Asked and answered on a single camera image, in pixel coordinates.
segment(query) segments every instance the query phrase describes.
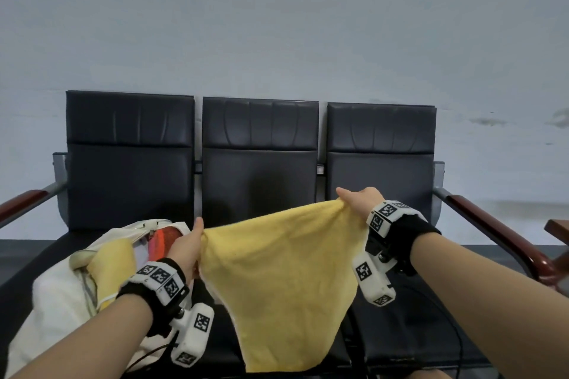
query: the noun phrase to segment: wrist-mounted device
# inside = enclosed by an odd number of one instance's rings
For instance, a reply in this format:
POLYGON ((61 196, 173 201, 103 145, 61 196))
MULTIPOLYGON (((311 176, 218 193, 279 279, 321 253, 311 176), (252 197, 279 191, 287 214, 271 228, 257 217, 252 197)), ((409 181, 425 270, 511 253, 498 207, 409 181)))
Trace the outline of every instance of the wrist-mounted device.
POLYGON ((152 311, 153 322, 146 337, 166 338, 178 331, 171 359, 182 367, 191 367, 205 352, 213 321, 213 309, 197 303, 190 310, 180 304, 189 294, 180 266, 169 258, 148 261, 123 283, 117 298, 125 294, 142 297, 152 311))
POLYGON ((380 246, 380 253, 362 252, 352 261, 359 287, 366 300, 385 306, 395 300, 395 290, 387 272, 391 269, 415 275, 410 255, 414 241, 420 235, 440 231, 427 222, 417 210, 399 201, 383 201, 367 217, 368 238, 380 246))

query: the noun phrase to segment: forearm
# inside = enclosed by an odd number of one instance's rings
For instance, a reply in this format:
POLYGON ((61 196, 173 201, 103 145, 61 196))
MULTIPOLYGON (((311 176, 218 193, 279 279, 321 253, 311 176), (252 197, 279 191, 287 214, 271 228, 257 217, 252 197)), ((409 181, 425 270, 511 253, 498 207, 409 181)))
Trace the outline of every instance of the forearm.
POLYGON ((12 377, 119 378, 152 320, 152 311, 141 297, 124 295, 12 377))
POLYGON ((411 263, 506 378, 569 377, 569 299, 438 234, 411 263))

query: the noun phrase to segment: hand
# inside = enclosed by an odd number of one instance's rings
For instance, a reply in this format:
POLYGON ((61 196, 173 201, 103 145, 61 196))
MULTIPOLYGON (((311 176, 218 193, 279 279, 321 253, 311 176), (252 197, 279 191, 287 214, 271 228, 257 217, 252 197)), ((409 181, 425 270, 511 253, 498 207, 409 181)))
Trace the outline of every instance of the hand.
POLYGON ((202 245, 202 233, 204 232, 204 220, 198 217, 194 223, 192 232, 174 241, 167 258, 175 260, 186 275, 186 283, 198 277, 197 261, 200 259, 202 245))
POLYGON ((375 187, 366 187, 359 192, 351 192, 348 189, 337 187, 336 193, 342 201, 364 219, 367 219, 377 204, 385 201, 383 195, 375 187))

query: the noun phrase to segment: person's right arm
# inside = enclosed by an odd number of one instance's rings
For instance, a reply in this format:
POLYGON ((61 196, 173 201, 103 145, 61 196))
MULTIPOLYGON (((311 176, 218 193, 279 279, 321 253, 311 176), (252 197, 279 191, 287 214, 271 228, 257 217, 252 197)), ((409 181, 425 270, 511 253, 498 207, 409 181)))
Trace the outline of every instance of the person's right arm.
MULTIPOLYGON (((363 218, 375 188, 337 189, 363 218)), ((411 263, 506 378, 569 377, 569 299, 436 233, 418 237, 411 263)))

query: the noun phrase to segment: person's left hand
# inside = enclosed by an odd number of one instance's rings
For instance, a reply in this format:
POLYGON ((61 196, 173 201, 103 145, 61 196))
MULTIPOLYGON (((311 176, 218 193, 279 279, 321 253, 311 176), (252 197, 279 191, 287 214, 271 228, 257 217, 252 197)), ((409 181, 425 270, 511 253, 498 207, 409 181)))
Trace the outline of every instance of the person's left hand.
POLYGON ((167 258, 175 260, 186 275, 186 283, 198 277, 197 261, 200 259, 202 233, 204 232, 204 220, 198 217, 194 223, 192 232, 174 241, 167 258))

